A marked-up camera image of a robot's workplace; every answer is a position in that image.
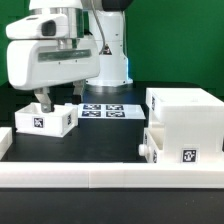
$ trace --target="green wall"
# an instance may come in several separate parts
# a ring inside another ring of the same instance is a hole
[[[0,84],[7,80],[5,26],[27,15],[28,4],[0,2]],[[135,0],[127,23],[134,80],[189,82],[224,97],[223,0]]]

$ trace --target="large white box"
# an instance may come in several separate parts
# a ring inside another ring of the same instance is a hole
[[[148,88],[145,156],[154,163],[224,159],[224,103],[202,89]]]
[[[31,103],[15,113],[17,132],[64,137],[78,125],[78,108],[54,105],[54,112],[43,113],[39,103]]]

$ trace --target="black tabletop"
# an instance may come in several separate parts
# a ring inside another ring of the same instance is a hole
[[[113,95],[86,92],[84,102],[138,104],[147,115],[147,86],[188,87],[139,82]],[[71,102],[71,86],[51,92],[56,104]],[[145,121],[82,119],[64,138],[16,133],[14,112],[35,101],[32,91],[17,91],[8,83],[0,87],[0,126],[12,127],[14,140],[4,162],[145,162],[137,153]],[[223,209],[222,189],[0,189],[4,224],[218,224],[224,221]]]

